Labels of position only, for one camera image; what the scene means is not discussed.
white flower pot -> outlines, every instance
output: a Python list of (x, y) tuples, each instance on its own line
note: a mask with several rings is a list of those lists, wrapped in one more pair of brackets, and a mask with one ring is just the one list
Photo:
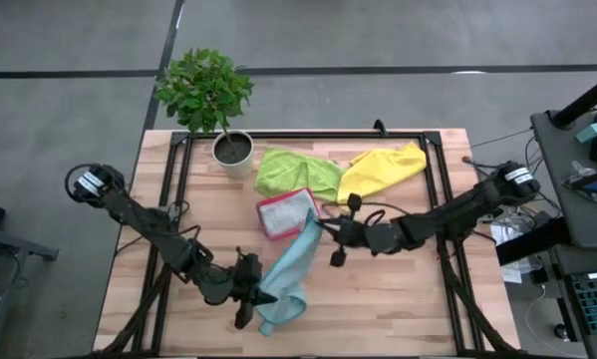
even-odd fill
[(225, 137), (225, 133), (218, 135), (216, 139), (214, 139), (214, 143), (211, 145), (211, 155), (214, 157), (214, 160), (217, 161), (225, 170), (228, 176), (233, 179), (244, 179), (254, 170), (254, 142), (251, 140), (251, 137), (247, 135), (247, 133), (242, 131), (230, 130), (229, 134), (232, 137), (233, 135), (240, 135), (249, 140), (249, 144), (251, 144), (251, 146), (247, 157), (235, 164), (226, 164), (216, 157), (216, 144), (218, 144), (218, 142)]

light blue cloth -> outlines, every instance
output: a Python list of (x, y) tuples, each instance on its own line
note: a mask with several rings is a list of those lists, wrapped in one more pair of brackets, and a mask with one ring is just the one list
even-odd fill
[(255, 307), (263, 318), (258, 328), (262, 334), (271, 335), (274, 326), (295, 319), (307, 308), (302, 281), (307, 275), (321, 236), (322, 227), (316, 224), (314, 212), (309, 209), (300, 235), (285, 249), (260, 283), (261, 290), (278, 298), (274, 303)]

plant stem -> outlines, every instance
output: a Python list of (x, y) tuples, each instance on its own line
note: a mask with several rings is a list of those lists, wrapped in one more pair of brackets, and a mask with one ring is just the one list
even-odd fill
[(227, 141), (229, 142), (229, 146), (231, 147), (231, 150), (236, 155), (236, 147), (234, 146), (234, 143), (231, 141), (231, 136), (229, 135), (229, 131), (227, 130), (227, 128), (225, 127), (225, 125), (220, 125), (220, 126), (222, 127), (222, 130), (225, 131), (225, 136), (227, 137)]

pink sponge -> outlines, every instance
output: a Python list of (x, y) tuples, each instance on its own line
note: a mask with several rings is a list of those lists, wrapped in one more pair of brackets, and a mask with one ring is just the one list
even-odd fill
[(260, 201), (256, 209), (265, 235), (270, 240), (300, 232), (309, 209), (320, 215), (314, 196), (307, 187)]

yellow cloth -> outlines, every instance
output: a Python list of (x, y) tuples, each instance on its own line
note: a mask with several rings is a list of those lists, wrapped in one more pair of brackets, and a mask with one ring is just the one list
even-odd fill
[(338, 203), (350, 193), (364, 197), (418, 174), (427, 166), (425, 153), (414, 143), (401, 150), (370, 150), (351, 160), (338, 187)]

